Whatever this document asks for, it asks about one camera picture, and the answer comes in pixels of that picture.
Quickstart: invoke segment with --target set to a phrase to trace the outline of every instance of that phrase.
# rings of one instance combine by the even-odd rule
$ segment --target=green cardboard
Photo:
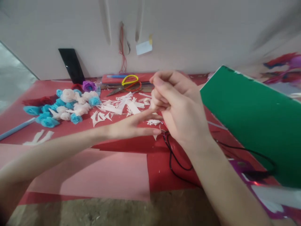
[[[277,164],[275,178],[301,188],[301,103],[222,66],[200,90],[204,105],[247,149]],[[271,164],[254,157],[267,169]]]

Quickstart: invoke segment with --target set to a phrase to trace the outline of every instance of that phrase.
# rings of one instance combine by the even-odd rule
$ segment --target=pink paper
[[[28,149],[0,144],[0,168]],[[86,149],[38,176],[27,191],[148,201],[146,154]]]

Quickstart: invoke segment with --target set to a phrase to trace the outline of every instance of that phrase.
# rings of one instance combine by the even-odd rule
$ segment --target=blue pen
[[[7,138],[8,136],[12,135],[13,133],[23,129],[25,126],[28,126],[29,124],[33,123],[35,121],[35,118],[29,119],[26,122],[23,122],[22,124],[16,126],[15,128],[5,132],[4,134],[0,135],[0,141],[3,140],[4,138]]]
[[[125,78],[128,75],[108,75],[107,78]]]

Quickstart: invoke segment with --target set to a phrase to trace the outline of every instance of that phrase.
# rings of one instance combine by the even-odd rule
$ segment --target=scissors
[[[129,78],[129,77],[135,77],[136,80],[135,80],[135,81],[126,82],[127,78]],[[140,84],[139,88],[137,88],[137,89],[130,89],[130,88],[131,88],[132,86],[134,86],[136,83],[139,83],[139,84]],[[136,75],[128,75],[128,76],[126,76],[126,77],[123,79],[123,81],[122,81],[122,83],[121,83],[121,86],[118,87],[117,89],[113,90],[113,91],[112,91],[111,93],[109,93],[107,96],[111,96],[111,95],[113,95],[113,94],[115,94],[115,93],[118,93],[118,92],[120,92],[120,91],[122,91],[122,90],[126,90],[126,91],[129,91],[129,92],[135,92],[135,91],[138,91],[138,90],[141,88],[141,86],[142,86],[142,84],[141,84],[141,82],[139,81],[138,76],[136,76]]]

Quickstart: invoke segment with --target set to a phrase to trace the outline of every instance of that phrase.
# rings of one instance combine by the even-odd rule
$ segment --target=black phone
[[[82,85],[83,81],[85,81],[85,77],[82,73],[82,68],[76,56],[75,49],[59,49],[59,52],[73,84]]]

